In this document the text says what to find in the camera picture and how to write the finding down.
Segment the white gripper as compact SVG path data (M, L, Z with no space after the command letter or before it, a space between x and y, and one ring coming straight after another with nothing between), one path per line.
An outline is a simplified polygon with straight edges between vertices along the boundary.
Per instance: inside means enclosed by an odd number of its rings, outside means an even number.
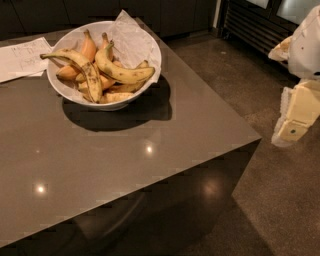
M288 147L298 142L320 116L320 82L316 81L320 79L320 5L268 57L286 61L288 71L302 79L293 88L283 89L280 117L271 139L277 147Z

